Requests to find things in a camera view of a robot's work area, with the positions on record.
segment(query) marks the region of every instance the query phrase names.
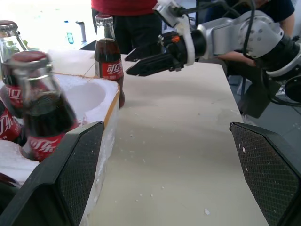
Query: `styrofoam box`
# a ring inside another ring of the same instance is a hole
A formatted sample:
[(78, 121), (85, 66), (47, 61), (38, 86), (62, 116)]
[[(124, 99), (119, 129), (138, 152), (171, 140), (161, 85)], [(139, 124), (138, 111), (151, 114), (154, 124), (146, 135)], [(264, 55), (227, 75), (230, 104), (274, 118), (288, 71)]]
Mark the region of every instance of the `styrofoam box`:
[[(103, 121), (105, 130), (99, 152), (95, 179), (91, 188), (82, 225), (88, 225), (87, 215), (96, 205), (105, 177), (106, 162), (111, 155), (115, 141), (119, 113), (119, 86), (116, 82), (87, 78), (93, 74), (94, 53), (91, 51), (51, 51), (54, 75), (73, 107), (77, 119), (82, 124)], [(0, 172), (25, 182), (38, 162), (25, 159), (19, 152), (18, 145), (0, 141)]]

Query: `coca-cola bottle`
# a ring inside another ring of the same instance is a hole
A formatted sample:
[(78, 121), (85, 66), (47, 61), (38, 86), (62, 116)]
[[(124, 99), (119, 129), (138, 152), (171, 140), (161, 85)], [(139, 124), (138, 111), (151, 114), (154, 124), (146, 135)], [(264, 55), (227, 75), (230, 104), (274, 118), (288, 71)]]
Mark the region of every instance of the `coca-cola bottle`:
[(22, 89), (23, 119), (34, 160), (47, 158), (78, 122), (52, 75), (48, 55), (24, 51), (13, 55), (11, 67)]
[(18, 26), (13, 21), (0, 21), (0, 64), (2, 80), (5, 86), (0, 90), (0, 96), (6, 107), (17, 118), (22, 118), (21, 89), (8, 60), (17, 52), (25, 51), (26, 46), (20, 38)]
[(24, 128), (11, 115), (0, 100), (0, 140), (12, 141), (23, 147), (27, 141)]
[(121, 54), (113, 29), (113, 17), (97, 15), (97, 42), (95, 46), (95, 76), (116, 81), (120, 86), (119, 108), (124, 105), (123, 69)]
[(17, 181), (0, 173), (0, 215), (20, 188), (21, 186)]

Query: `table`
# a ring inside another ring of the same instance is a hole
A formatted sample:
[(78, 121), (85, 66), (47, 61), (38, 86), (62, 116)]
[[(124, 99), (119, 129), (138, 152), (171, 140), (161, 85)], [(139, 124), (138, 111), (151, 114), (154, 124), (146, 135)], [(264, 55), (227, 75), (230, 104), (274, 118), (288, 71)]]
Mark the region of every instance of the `table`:
[(126, 75), (124, 93), (90, 226), (268, 225), (229, 132), (241, 117), (219, 65)]

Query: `red label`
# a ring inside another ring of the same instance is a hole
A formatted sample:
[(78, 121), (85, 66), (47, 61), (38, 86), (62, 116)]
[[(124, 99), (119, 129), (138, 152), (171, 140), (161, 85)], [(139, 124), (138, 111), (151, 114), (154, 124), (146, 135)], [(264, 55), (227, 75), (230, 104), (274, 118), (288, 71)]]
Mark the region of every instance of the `red label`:
[[(78, 127), (78, 123), (70, 130), (73, 130)], [(30, 146), (32, 149), (32, 153), (34, 159), (36, 161), (43, 161), (45, 158), (50, 156), (52, 152), (55, 151), (56, 147), (60, 144), (62, 138), (65, 136), (66, 133), (62, 133), (60, 135), (54, 137), (33, 137), (29, 136)]]
[(14, 141), (21, 132), (20, 124), (5, 108), (0, 118), (0, 140)]
[(102, 64), (102, 78), (108, 80), (117, 80), (123, 76), (123, 69), (121, 60), (111, 62), (111, 63), (101, 63)]
[(5, 85), (12, 106), (22, 108), (22, 92), (19, 86)]

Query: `black pants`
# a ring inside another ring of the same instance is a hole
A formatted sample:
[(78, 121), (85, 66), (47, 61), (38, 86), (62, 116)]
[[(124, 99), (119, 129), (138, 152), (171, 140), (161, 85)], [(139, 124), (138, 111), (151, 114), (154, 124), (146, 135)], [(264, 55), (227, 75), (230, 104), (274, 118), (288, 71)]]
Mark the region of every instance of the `black pants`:
[[(99, 12), (92, 8), (93, 24), (96, 32), (95, 16)], [(120, 52), (128, 54), (134, 48), (158, 41), (162, 22), (155, 14), (142, 16), (113, 16), (114, 32)]]
[[(254, 118), (259, 118), (270, 103), (266, 89), (261, 82), (261, 70), (241, 62), (227, 61), (229, 75), (241, 75), (252, 82), (244, 96), (238, 102), (238, 108), (242, 113)], [(269, 92), (272, 96), (278, 92), (280, 84), (269, 81)]]

